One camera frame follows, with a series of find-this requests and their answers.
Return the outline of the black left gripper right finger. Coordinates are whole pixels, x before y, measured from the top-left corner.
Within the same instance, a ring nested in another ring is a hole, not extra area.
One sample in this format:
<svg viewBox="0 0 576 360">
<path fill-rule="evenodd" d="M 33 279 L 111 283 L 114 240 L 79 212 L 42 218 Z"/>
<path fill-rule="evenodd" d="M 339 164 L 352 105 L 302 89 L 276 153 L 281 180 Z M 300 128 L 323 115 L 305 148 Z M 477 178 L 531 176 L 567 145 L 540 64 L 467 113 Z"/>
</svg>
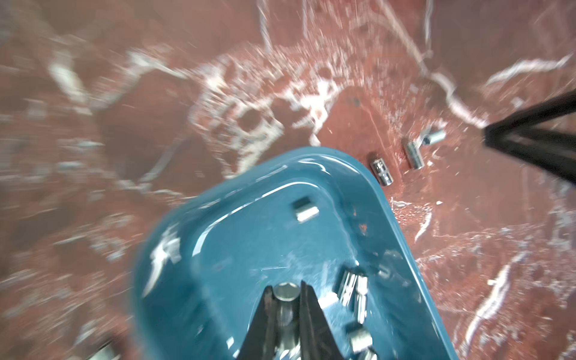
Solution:
<svg viewBox="0 0 576 360">
<path fill-rule="evenodd" d="M 311 285 L 302 281 L 298 310 L 301 359 L 344 360 Z"/>
</svg>

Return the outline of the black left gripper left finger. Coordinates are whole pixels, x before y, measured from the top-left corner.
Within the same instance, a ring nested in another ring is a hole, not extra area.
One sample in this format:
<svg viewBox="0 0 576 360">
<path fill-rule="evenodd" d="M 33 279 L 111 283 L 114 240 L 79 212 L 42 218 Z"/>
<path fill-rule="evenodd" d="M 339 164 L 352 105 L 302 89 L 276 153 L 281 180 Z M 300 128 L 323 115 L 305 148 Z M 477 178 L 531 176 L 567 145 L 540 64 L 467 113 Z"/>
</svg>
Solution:
<svg viewBox="0 0 576 360">
<path fill-rule="evenodd" d="M 276 299 L 267 286 L 241 345 L 237 360 L 272 360 L 276 354 Z"/>
</svg>

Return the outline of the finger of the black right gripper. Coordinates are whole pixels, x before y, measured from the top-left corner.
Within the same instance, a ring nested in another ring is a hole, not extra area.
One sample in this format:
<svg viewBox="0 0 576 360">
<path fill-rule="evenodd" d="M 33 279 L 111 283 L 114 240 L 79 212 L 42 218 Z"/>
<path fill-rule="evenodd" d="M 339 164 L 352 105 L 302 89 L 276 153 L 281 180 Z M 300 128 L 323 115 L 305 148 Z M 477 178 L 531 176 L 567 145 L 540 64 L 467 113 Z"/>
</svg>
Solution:
<svg viewBox="0 0 576 360">
<path fill-rule="evenodd" d="M 575 113 L 575 91 L 553 97 L 484 128 L 484 144 L 575 183 L 575 135 L 540 124 Z"/>
</svg>

